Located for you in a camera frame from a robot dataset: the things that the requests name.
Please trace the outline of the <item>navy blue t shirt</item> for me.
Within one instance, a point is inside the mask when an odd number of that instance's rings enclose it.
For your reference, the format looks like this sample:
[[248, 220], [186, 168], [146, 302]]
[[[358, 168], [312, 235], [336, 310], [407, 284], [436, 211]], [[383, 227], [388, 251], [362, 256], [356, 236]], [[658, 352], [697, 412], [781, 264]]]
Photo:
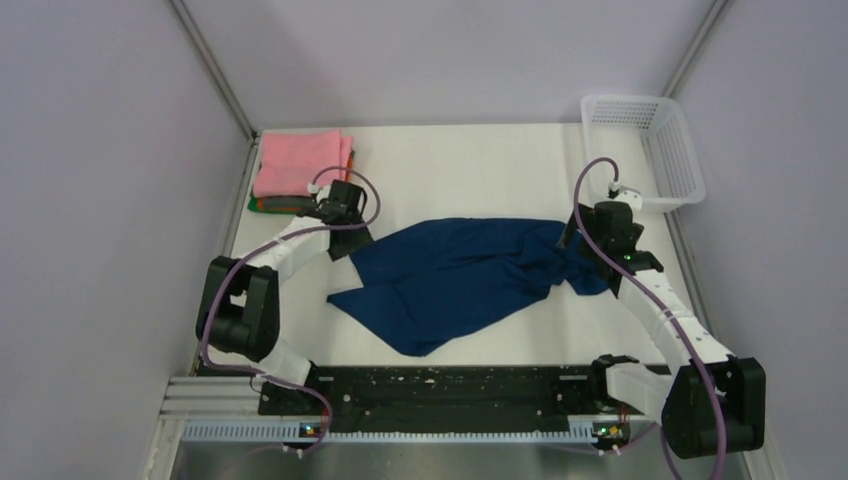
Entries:
[[568, 283], [580, 296], [607, 291], [561, 221], [521, 218], [428, 220], [351, 254], [358, 288], [328, 295], [396, 352], [426, 356], [453, 339], [546, 299]]

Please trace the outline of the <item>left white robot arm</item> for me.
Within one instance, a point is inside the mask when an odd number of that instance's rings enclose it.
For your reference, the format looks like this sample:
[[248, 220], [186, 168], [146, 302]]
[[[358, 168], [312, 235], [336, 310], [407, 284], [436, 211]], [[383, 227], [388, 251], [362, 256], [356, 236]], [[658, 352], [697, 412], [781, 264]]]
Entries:
[[309, 189], [306, 211], [271, 239], [211, 261], [196, 323], [205, 366], [281, 386], [283, 401], [302, 414], [317, 407], [321, 388], [308, 378], [312, 362], [281, 337], [281, 288], [317, 257], [338, 260], [372, 243], [365, 207], [381, 201], [371, 184], [334, 180]]

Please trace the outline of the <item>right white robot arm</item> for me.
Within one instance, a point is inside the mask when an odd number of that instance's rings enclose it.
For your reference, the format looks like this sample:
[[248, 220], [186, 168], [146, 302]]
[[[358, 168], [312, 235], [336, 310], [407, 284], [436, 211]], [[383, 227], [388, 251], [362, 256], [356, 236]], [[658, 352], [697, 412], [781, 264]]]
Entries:
[[588, 260], [613, 296], [639, 321], [668, 368], [604, 355], [586, 385], [589, 404], [612, 412], [625, 403], [660, 425], [682, 459], [754, 451], [765, 441], [766, 373], [716, 340], [674, 291], [663, 264], [638, 247], [644, 231], [625, 202], [580, 204], [560, 240]]

